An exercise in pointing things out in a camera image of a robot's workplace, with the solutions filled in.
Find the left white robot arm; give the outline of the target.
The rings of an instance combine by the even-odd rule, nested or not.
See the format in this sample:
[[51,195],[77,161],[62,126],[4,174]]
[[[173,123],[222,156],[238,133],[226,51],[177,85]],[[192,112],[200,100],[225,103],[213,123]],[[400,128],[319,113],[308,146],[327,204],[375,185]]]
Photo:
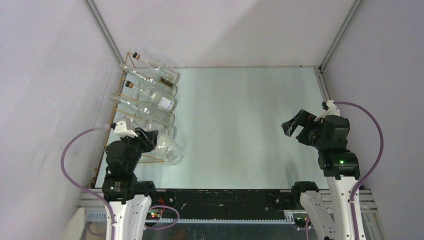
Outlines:
[[122,137],[105,149],[108,173],[101,190],[108,204],[106,238],[110,240],[142,239],[148,210],[158,202],[154,183],[139,182],[135,168],[142,154],[156,148],[159,132],[140,127],[134,131],[135,137]]

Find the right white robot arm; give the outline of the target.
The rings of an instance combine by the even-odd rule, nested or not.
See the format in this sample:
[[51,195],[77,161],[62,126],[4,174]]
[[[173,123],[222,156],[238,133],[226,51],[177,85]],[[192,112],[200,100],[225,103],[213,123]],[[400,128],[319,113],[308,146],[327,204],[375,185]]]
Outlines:
[[318,153],[318,165],[326,178],[331,194],[333,214],[325,208],[319,190],[300,189],[291,194],[291,204],[305,209],[320,240],[364,240],[359,193],[354,189],[360,170],[357,156],[348,150],[350,122],[339,114],[317,117],[301,109],[281,127],[290,137],[295,129],[299,143],[312,146]]

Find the clear bottle frosted cap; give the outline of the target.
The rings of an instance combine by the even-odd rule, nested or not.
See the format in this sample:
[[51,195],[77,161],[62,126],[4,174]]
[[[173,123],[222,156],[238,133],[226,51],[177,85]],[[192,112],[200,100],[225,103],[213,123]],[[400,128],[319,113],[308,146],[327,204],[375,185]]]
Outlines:
[[154,131],[157,130],[159,133],[166,134],[172,139],[175,139],[177,136],[177,128],[168,123],[160,122],[159,120],[148,118],[138,118],[130,115],[125,115],[124,117],[118,118],[115,122],[125,120],[127,124],[130,125],[130,128],[136,132],[136,128],[141,128],[144,131]]

